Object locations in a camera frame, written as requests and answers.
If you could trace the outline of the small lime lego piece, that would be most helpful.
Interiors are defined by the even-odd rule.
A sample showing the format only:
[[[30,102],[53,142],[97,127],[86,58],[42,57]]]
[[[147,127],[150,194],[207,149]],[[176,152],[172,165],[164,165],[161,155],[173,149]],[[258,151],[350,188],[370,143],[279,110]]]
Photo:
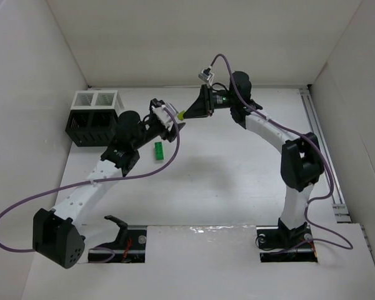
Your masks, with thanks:
[[[177,115],[177,118],[178,118],[180,121],[183,121],[183,120],[184,120],[184,114],[185,114],[185,111],[181,111],[181,112]]]

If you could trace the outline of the long green lego brick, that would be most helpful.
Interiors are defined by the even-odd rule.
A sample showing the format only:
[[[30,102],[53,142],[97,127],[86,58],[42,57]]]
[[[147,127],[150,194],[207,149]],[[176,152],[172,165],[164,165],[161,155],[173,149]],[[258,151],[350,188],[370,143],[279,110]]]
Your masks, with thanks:
[[[161,141],[154,143],[154,157],[156,161],[164,160],[164,148]]]

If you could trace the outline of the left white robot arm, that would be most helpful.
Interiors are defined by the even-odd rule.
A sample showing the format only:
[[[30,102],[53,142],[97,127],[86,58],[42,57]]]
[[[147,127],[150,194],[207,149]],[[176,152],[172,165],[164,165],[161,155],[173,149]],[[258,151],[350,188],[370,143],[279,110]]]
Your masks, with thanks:
[[[88,225],[90,212],[119,181],[130,180],[139,149],[156,137],[170,143],[181,142],[184,123],[170,103],[153,99],[145,121],[136,111],[125,111],[118,118],[118,128],[85,182],[73,184],[74,191],[51,209],[40,209],[33,217],[32,248],[64,269],[88,261],[88,252],[104,248],[114,257],[120,246],[130,248],[128,224],[107,215],[100,223]]]

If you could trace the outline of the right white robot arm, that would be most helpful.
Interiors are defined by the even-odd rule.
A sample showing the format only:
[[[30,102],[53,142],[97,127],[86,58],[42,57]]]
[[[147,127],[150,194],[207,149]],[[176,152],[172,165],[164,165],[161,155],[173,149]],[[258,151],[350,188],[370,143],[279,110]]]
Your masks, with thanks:
[[[281,154],[281,177],[286,185],[284,208],[276,228],[257,230],[257,244],[265,251],[291,248],[309,232],[305,211],[314,185],[324,172],[317,152],[318,139],[312,132],[294,138],[264,116],[252,112],[248,105],[256,109],[261,106],[252,100],[251,89],[249,76],[242,71],[233,72],[227,90],[215,91],[203,84],[198,98],[184,113],[184,118],[206,118],[217,109],[229,109],[237,124],[256,133],[278,150]]]

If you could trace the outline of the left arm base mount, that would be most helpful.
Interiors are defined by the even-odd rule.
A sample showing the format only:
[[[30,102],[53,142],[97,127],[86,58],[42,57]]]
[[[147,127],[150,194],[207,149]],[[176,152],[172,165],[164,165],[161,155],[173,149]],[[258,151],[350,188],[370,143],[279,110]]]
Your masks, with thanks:
[[[89,263],[144,263],[148,227],[128,225],[112,215],[104,217],[107,223],[116,225],[116,236],[94,246],[87,254]]]

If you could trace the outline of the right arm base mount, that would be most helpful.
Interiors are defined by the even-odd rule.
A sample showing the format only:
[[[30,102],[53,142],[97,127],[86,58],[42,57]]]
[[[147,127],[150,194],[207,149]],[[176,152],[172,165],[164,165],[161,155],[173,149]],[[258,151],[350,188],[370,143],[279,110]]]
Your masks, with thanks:
[[[292,236],[278,226],[256,228],[255,244],[262,263],[317,263],[318,258],[309,227]]]

